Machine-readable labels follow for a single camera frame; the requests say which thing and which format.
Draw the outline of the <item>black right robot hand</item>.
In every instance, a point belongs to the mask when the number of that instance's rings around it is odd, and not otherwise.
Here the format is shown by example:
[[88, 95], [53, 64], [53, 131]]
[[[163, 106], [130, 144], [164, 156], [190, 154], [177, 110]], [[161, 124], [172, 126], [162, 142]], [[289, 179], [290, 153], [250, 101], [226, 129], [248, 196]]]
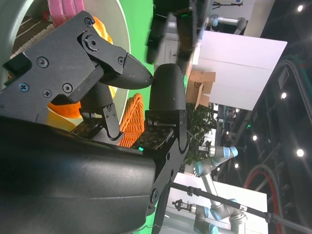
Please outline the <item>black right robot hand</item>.
[[[101, 38], [82, 11], [4, 64], [0, 93], [0, 231], [125, 234], [153, 213], [185, 158], [180, 68], [151, 74]], [[145, 130], [131, 147], [109, 87], [150, 87]]]

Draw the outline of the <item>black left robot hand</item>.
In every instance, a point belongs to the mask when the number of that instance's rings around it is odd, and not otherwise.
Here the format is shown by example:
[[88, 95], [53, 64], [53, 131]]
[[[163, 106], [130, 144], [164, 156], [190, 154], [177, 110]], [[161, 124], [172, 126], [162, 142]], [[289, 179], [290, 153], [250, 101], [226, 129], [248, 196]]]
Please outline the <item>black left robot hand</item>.
[[199, 33], [205, 24], [211, 9], [210, 0], [155, 0], [153, 1], [153, 18], [147, 39], [147, 56], [149, 64], [155, 62], [160, 44], [164, 39], [168, 18], [176, 18], [179, 36], [177, 64], [187, 63], [197, 43]]

